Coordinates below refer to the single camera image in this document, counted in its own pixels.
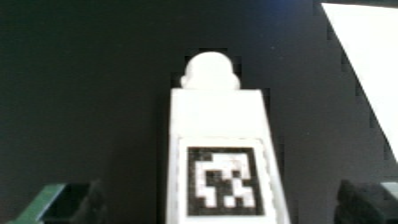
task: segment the black and white marker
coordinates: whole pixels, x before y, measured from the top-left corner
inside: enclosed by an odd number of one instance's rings
[[[259,90],[198,54],[172,89],[166,224],[289,224]]]

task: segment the dark wall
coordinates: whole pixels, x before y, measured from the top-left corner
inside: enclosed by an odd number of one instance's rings
[[[395,166],[326,27],[308,0],[0,3],[0,222],[44,184],[97,178],[111,223],[161,222],[170,83],[221,48],[267,99],[292,223],[331,223],[340,178]]]

